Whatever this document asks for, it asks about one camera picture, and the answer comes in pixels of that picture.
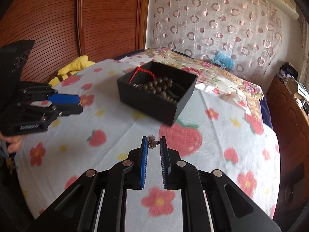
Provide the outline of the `person's left hand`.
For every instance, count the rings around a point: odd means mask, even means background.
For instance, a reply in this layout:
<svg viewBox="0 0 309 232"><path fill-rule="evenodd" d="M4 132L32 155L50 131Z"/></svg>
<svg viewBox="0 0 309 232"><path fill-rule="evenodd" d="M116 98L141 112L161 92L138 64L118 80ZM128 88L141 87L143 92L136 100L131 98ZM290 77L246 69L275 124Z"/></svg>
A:
<svg viewBox="0 0 309 232"><path fill-rule="evenodd" d="M6 141L9 145L7 146L7 152L9 154L17 153L23 147L25 136L3 136L1 134L1 140Z"/></svg>

